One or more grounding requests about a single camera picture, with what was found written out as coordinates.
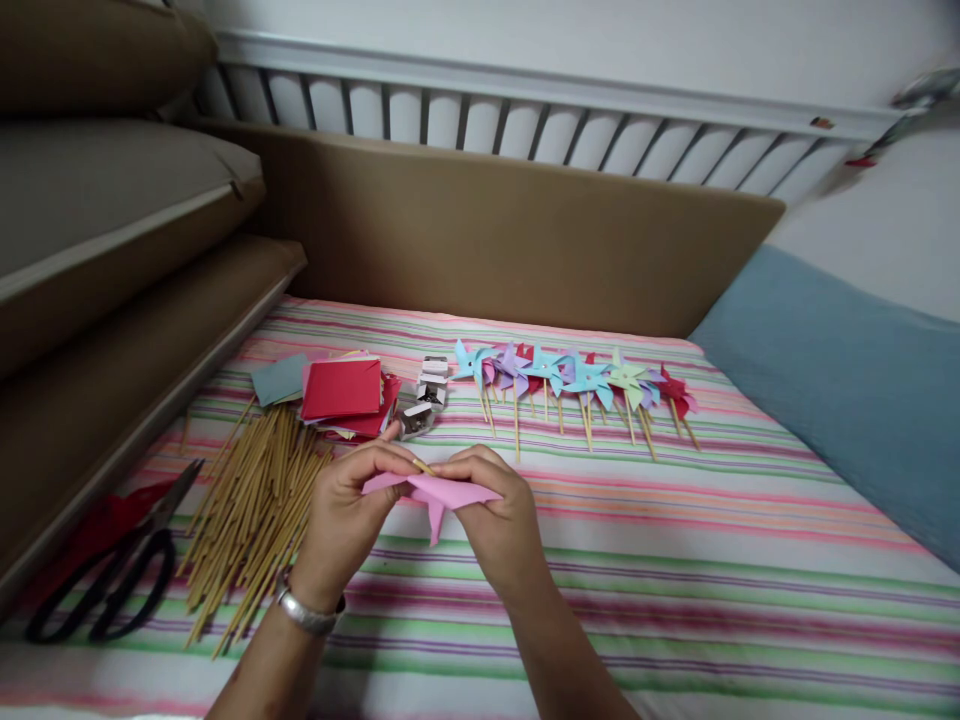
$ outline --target finger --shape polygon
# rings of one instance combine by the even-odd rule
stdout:
[[[347,455],[353,455],[353,454],[355,454],[355,453],[360,452],[361,450],[366,450],[366,449],[372,448],[372,447],[381,447],[381,448],[384,448],[384,449],[386,449],[386,450],[389,450],[390,452],[394,453],[395,455],[399,455],[399,456],[402,457],[402,458],[406,458],[406,459],[409,460],[410,462],[413,462],[414,460],[416,460],[417,456],[414,455],[414,454],[413,454],[412,452],[410,452],[409,450],[407,450],[407,448],[405,448],[405,447],[400,447],[399,445],[394,445],[393,443],[391,443],[391,442],[389,442],[389,441],[387,441],[387,440],[384,440],[384,435],[386,435],[386,434],[387,434],[387,433],[385,432],[383,435],[381,435],[380,437],[376,438],[375,440],[371,440],[370,442],[364,443],[363,445],[358,445],[358,446],[355,447],[353,450],[351,450],[350,452],[348,452]]]
[[[471,480],[504,497],[511,489],[516,488],[518,481],[523,482],[515,473],[504,472],[499,466],[477,455],[432,467],[440,477],[448,480]]]
[[[364,496],[361,500],[369,508],[370,522],[375,526],[378,535],[380,534],[380,528],[383,527],[383,523],[387,519],[387,515],[397,504],[397,500],[406,494],[405,488],[407,487],[408,483],[400,483],[399,485],[380,488],[376,492]]]
[[[461,450],[455,455],[452,455],[448,462],[453,460],[464,460],[468,457],[481,457],[484,460],[503,468],[504,470],[513,472],[513,468],[507,465],[507,461],[500,457],[494,450],[488,448],[486,445],[474,445],[466,450]]]
[[[369,445],[344,458],[340,476],[350,485],[360,487],[374,475],[382,472],[392,472],[397,475],[418,475],[420,470],[405,457],[392,452],[392,448],[382,445]]]
[[[473,535],[473,529],[480,527],[480,523],[484,522],[493,514],[490,512],[490,508],[487,507],[486,503],[470,503],[469,505],[457,508],[453,513],[457,516],[460,524],[463,525],[468,540]]]
[[[383,431],[380,437],[377,440],[383,440],[384,442],[393,442],[398,437],[400,437],[400,421],[394,420],[389,425],[387,429]]]

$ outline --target scissor blade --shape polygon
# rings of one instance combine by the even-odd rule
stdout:
[[[187,469],[184,470],[180,477],[177,478],[177,481],[173,484],[173,487],[170,488],[163,500],[160,501],[160,504],[157,505],[157,509],[153,513],[154,517],[154,530],[159,530],[160,528],[166,527],[167,523],[170,522],[170,518],[173,517],[174,511],[180,505],[180,502],[187,495],[187,491],[190,489],[190,486],[193,485],[193,481],[197,479],[197,476],[200,474],[200,469],[203,467],[203,460],[194,460],[190,465],[187,466]]]

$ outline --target red paper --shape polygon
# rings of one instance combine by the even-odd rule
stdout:
[[[380,411],[380,361],[350,360],[310,366],[304,420],[372,415]]]
[[[683,420],[690,412],[690,403],[686,400],[687,384],[683,380],[670,377],[670,373],[667,372],[663,363],[660,363],[660,374],[663,375],[666,382],[654,384],[660,388],[661,395],[673,400],[673,404],[677,406],[677,418]]]
[[[322,423],[325,427],[337,427],[349,430],[364,437],[377,437],[383,427],[383,420],[393,411],[393,406],[400,395],[400,379],[394,375],[387,375],[383,383],[383,405],[378,412],[370,415],[356,415],[354,417],[329,420]]]

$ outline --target hand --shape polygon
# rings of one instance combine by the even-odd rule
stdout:
[[[455,512],[480,569],[507,610],[556,591],[526,480],[485,445],[474,445],[431,468],[441,477],[470,480],[503,496],[503,500],[473,503]]]
[[[378,439],[337,458],[317,475],[306,536],[290,573],[294,597],[315,612],[336,609],[403,494],[403,487],[393,485],[361,495],[364,483],[381,472],[420,473],[411,462],[413,453],[390,444],[399,433],[400,422],[394,421]]]

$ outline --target striped bed sheet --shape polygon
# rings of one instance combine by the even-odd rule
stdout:
[[[690,420],[702,452],[661,409],[657,463],[616,414],[595,418],[588,452],[575,400],[561,434],[541,395],[536,417],[521,409],[516,464],[512,403],[493,405],[493,439],[469,382],[452,384],[435,428],[411,443],[428,462],[486,443],[529,480],[554,578],[645,718],[960,715],[960,578],[685,341],[287,297],[194,399],[187,457],[179,420],[129,487],[172,479],[192,457],[211,461],[251,395],[249,372],[268,362],[365,348],[409,381],[425,353],[452,361],[457,338],[575,347],[598,361],[619,347],[629,362],[665,362],[699,401]],[[174,520],[181,553],[202,494],[194,487]],[[401,501],[348,588],[318,717],[536,716],[507,617],[456,518],[436,547],[428,538],[426,512]],[[175,581],[147,627],[104,647],[83,629],[62,646],[30,646],[18,613],[0,630],[0,705],[202,715],[245,645],[210,661],[241,598],[185,651],[185,597]]]

